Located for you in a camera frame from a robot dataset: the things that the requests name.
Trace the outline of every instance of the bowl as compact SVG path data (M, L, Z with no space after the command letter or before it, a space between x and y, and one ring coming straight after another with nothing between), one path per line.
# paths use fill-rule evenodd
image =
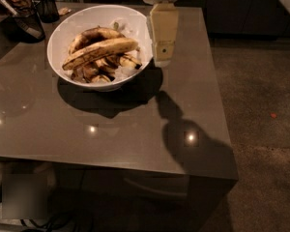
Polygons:
M64 71L62 65L68 57L68 48L74 37L97 26L112 28L114 22L119 24L119 30L126 37L138 41L140 50L131 54L141 60L141 68L130 76L125 76L127 73L124 73L108 83L82 83L71 80L72 71ZM47 58L51 68L69 83L101 92L117 90L140 74L153 58L146 16L134 9L118 5L100 5L82 10L65 19L54 30L47 45Z

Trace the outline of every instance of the glossy table surface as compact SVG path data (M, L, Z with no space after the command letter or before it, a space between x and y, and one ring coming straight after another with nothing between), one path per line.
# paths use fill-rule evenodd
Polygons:
M0 157L237 179L202 11L178 9L171 64L111 93L68 84L48 64L48 39L72 13L43 24L44 41L19 43L0 60Z

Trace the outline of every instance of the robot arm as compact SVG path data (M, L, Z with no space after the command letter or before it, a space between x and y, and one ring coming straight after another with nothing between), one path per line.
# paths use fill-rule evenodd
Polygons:
M143 0L154 5L149 15L149 31L153 41L154 61L157 67L167 66L172 58L178 28L177 0Z

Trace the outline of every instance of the table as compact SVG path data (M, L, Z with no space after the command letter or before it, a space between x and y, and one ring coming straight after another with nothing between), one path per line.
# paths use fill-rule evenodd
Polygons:
M0 157L187 175L183 219L200 226L195 216L205 219L238 174L202 11L179 11L171 64L151 65L112 93L82 90L53 72L45 52L60 21L43 25L45 41L18 44L0 60Z

